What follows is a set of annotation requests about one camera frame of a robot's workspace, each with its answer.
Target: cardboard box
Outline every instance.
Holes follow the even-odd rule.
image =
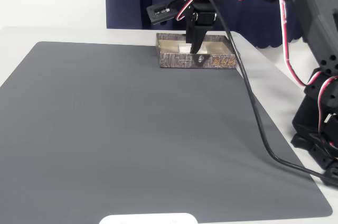
[[[232,47],[225,36],[206,35],[203,41],[207,54],[179,53],[185,43],[183,34],[156,34],[156,49],[161,68],[234,69],[237,66]]]

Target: black cable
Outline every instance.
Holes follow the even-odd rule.
[[[176,0],[171,0],[169,3],[168,3],[168,6],[170,4],[172,4],[174,1]],[[260,136],[262,138],[262,141],[263,141],[263,144],[264,144],[264,147],[265,149],[267,150],[268,154],[278,163],[284,165],[284,166],[287,166],[287,167],[291,167],[292,169],[296,169],[296,170],[299,170],[299,171],[302,171],[304,173],[307,173],[307,174],[310,174],[310,175],[313,175],[313,176],[316,176],[326,182],[329,182],[329,183],[332,183],[332,184],[335,184],[338,186],[338,180],[335,180],[335,179],[332,179],[332,178],[327,178],[325,177],[323,174],[320,174],[318,172],[315,172],[313,170],[309,170],[305,167],[301,167],[299,165],[296,165],[296,164],[293,164],[291,162],[287,162],[287,161],[284,161],[283,159],[279,158],[278,156],[275,155],[275,153],[272,151],[270,145],[269,145],[269,142],[268,142],[268,139],[265,135],[265,131],[264,131],[264,127],[263,127],[263,123],[262,123],[262,120],[260,118],[260,115],[259,115],[259,111],[258,111],[258,108],[257,108],[257,105],[256,105],[256,101],[255,101],[255,95],[254,93],[252,92],[252,89],[251,89],[251,86],[250,86],[250,82],[249,82],[249,79],[248,79],[248,76],[247,76],[247,73],[245,71],[245,68],[244,68],[244,65],[243,65],[243,62],[242,62],[242,59],[241,59],[241,56],[237,50],[237,47],[236,47],[236,44],[234,43],[234,40],[233,40],[233,37],[232,37],[232,34],[228,28],[228,25],[226,24],[224,18],[222,17],[222,14],[221,12],[219,11],[218,7],[216,6],[216,3],[213,1],[213,0],[209,0],[209,2],[211,3],[211,5],[214,7],[216,13],[217,13],[217,16],[219,17],[219,19],[221,20],[221,23],[223,25],[223,28],[228,36],[228,40],[231,42],[231,45],[232,45],[232,48],[234,50],[234,53],[235,53],[235,56],[236,56],[236,59],[237,59],[237,62],[238,62],[238,66],[242,72],[242,76],[243,76],[243,79],[244,79],[244,82],[245,82],[245,86],[247,88],[247,91],[248,91],[248,95],[249,95],[249,98],[250,98],[250,101],[251,101],[251,105],[252,105],[252,108],[253,108],[253,112],[255,113],[255,117],[256,117],[256,121],[257,121],[257,125],[258,125],[258,129],[259,129],[259,133],[260,133]]]

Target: gray mat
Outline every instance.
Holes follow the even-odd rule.
[[[300,164],[260,111],[276,153]],[[309,176],[269,157],[236,70],[160,69],[146,46],[38,43],[0,88],[0,174],[6,224],[332,213]]]

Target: robotic arm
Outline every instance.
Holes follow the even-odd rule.
[[[326,170],[326,177],[338,179],[338,81],[334,80],[338,76],[338,0],[289,1],[294,5],[304,41],[320,65],[313,72],[316,77],[311,84],[304,84],[306,97],[293,120],[297,134],[292,143],[308,150]],[[206,32],[212,29],[217,14],[208,0],[187,2],[190,0],[165,2],[147,10],[153,24],[177,15],[185,16],[186,42],[192,44],[191,53],[196,54]],[[182,3],[187,7],[179,11]]]

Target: blue curtain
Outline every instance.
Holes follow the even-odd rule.
[[[146,7],[166,0],[106,0],[107,28],[185,30],[185,21],[168,21],[165,25],[150,25]],[[223,0],[220,10],[229,28],[243,35],[252,45],[266,48],[281,45],[280,12],[278,2],[262,0]],[[293,6],[287,4],[289,41],[302,36]],[[219,22],[214,30],[222,30]]]

